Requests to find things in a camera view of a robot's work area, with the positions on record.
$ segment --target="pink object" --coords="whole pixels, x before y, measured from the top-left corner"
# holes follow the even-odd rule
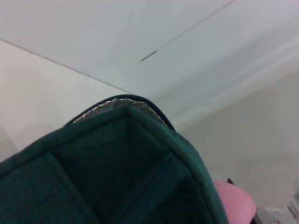
[[[229,224],[250,224],[256,213],[253,199],[242,189],[223,181],[214,181]]]

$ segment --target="green bag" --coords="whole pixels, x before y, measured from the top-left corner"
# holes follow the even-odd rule
[[[228,224],[198,152],[141,107],[85,112],[0,163],[0,224]]]

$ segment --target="teal fabric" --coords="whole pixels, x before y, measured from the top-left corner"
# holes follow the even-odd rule
[[[1,224],[228,224],[193,146],[132,107],[63,127],[0,163]]]

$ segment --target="white wall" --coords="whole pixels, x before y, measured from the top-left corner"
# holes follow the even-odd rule
[[[123,93],[0,42],[0,161],[93,104]]]
[[[299,73],[181,131],[213,179],[232,178],[258,206],[286,205],[299,177]]]

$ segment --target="white ceiling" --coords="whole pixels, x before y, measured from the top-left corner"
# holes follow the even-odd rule
[[[147,97],[179,128],[270,78],[298,24],[297,0],[0,1],[0,39]]]

